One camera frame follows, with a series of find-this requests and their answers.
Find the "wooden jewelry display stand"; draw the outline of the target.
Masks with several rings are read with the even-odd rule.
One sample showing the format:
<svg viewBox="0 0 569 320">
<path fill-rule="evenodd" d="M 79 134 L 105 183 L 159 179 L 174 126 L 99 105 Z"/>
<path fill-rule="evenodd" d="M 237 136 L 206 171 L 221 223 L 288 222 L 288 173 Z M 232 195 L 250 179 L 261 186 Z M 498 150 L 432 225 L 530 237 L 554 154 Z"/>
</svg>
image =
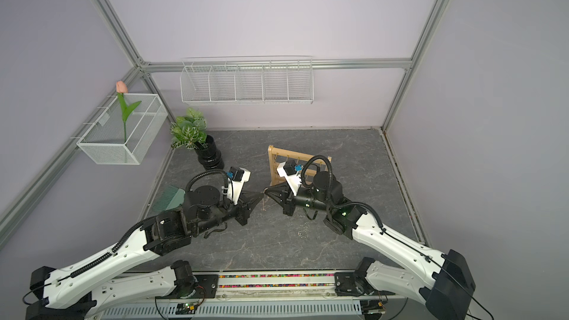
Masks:
<svg viewBox="0 0 569 320">
<path fill-rule="evenodd" d="M 268 147 L 268 158 L 269 171 L 271 175 L 270 186 L 274 186 L 285 182 L 285 178 L 281 177 L 277 172 L 277 167 L 280 163 L 293 160 L 297 164 L 304 165 L 310 158 L 312 158 L 312 155 L 275 148 L 273 145 L 270 145 Z"/>
</svg>

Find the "gold earring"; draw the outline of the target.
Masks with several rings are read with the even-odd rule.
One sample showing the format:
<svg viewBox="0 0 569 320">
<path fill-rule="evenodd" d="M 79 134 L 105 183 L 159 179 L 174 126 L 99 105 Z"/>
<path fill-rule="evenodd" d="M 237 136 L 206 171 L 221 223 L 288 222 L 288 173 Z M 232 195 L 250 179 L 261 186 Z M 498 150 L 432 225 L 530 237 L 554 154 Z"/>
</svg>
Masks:
<svg viewBox="0 0 569 320">
<path fill-rule="evenodd" d="M 267 196 L 266 196 L 265 192 L 263 192 L 262 201 L 260 203 L 260 205 L 262 206 L 262 211 L 266 211 L 266 201 L 267 201 Z"/>
</svg>

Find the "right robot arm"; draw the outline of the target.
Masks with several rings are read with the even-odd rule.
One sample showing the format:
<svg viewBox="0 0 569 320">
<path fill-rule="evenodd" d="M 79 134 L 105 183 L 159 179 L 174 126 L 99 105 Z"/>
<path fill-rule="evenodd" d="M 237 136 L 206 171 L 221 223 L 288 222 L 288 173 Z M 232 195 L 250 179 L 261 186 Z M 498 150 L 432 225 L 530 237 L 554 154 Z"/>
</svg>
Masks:
<svg viewBox="0 0 569 320">
<path fill-rule="evenodd" d="M 456 250 L 442 252 L 409 239 L 383 223 L 364 202 L 351 201 L 333 174 L 325 156 L 312 156 L 305 164 L 293 160 L 276 169 L 284 182 L 265 189 L 287 216 L 298 207 L 325 213 L 324 224 L 338 235 L 386 256 L 391 267 L 365 258 L 354 271 L 351 296 L 386 291 L 425 305 L 436 319 L 472 319 L 477 304 L 476 283 L 466 258 Z"/>
</svg>

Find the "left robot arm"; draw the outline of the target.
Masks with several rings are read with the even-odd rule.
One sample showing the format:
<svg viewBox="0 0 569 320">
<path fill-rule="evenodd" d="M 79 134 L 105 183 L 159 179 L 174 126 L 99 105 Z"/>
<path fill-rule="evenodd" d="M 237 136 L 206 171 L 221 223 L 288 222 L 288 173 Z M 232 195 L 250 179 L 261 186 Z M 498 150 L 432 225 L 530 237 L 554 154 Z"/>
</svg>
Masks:
<svg viewBox="0 0 569 320">
<path fill-rule="evenodd" d="M 114 245 L 65 268 L 36 269 L 30 281 L 36 299 L 27 304 L 27 319 L 85 319 L 137 299 L 191 297 L 200 285 L 187 261 L 147 275 L 123 273 L 222 232 L 231 219 L 247 225 L 264 198 L 244 190 L 249 178 L 243 168 L 207 170 L 188 182 L 182 204 L 137 222 Z"/>
</svg>

